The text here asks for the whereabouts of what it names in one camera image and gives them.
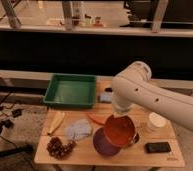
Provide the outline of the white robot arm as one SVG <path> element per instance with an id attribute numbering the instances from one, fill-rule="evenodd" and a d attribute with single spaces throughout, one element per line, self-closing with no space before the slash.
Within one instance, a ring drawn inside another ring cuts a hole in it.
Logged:
<path id="1" fill-rule="evenodd" d="M 193 132 L 193 97 L 152 85 L 151 76 L 150 67 L 142 61 L 118 73 L 111 83 L 115 112 L 125 115 L 135 103 Z"/>

